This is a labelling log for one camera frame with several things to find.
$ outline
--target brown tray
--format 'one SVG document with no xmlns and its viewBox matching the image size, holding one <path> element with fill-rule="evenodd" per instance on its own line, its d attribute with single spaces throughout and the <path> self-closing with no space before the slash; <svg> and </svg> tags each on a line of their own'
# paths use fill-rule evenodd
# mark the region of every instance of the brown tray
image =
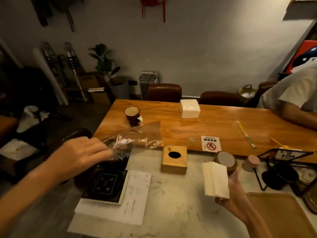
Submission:
<svg viewBox="0 0 317 238">
<path fill-rule="evenodd" d="M 274 238 L 316 238 L 317 232 L 292 195 L 248 193 Z"/>
</svg>

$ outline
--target shirt sleeve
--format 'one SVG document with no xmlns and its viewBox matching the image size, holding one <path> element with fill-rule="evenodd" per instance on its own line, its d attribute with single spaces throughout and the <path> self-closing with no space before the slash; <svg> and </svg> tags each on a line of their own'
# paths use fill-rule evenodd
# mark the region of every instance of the shirt sleeve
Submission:
<svg viewBox="0 0 317 238">
<path fill-rule="evenodd" d="M 317 73 L 314 69 L 305 73 L 305 77 L 299 79 L 279 97 L 279 100 L 302 107 L 313 95 L 316 89 Z"/>
</svg>

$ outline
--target wall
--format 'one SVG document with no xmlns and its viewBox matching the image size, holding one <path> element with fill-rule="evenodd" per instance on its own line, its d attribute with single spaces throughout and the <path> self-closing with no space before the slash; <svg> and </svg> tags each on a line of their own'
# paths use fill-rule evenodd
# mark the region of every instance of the wall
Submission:
<svg viewBox="0 0 317 238">
<path fill-rule="evenodd" d="M 135 80 L 141 71 L 159 71 L 163 82 L 180 84 L 186 96 L 236 92 L 276 72 L 311 24 L 283 21 L 289 1 L 168 0 L 163 23 L 161 6 L 146 8 L 142 19 L 139 0 L 85 0 L 70 9 L 72 33 L 64 14 L 56 13 L 44 28 L 30 0 L 0 0 L 0 36 L 25 65 L 34 66 L 30 53 L 41 41 L 56 53 L 69 41 L 85 70 L 93 71 L 87 49 L 104 43 L 121 74 Z"/>
</svg>

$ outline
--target plant pot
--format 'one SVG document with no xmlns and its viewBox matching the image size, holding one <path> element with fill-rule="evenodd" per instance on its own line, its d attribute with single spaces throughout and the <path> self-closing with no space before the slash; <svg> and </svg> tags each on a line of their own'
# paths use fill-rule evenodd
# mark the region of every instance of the plant pot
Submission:
<svg viewBox="0 0 317 238">
<path fill-rule="evenodd" d="M 130 99 L 128 80 L 124 77 L 112 78 L 108 85 L 117 99 Z"/>
</svg>

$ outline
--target round black hole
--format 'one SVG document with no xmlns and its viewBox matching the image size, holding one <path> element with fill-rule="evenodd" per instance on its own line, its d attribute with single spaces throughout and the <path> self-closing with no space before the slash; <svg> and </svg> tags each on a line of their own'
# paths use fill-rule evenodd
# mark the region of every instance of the round black hole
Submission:
<svg viewBox="0 0 317 238">
<path fill-rule="evenodd" d="M 170 157 L 173 158 L 173 159 L 178 159 L 181 155 L 180 155 L 179 152 L 174 152 L 174 151 L 172 151 L 172 152 L 169 152 L 169 153 L 168 153 L 168 156 L 170 156 Z"/>
</svg>

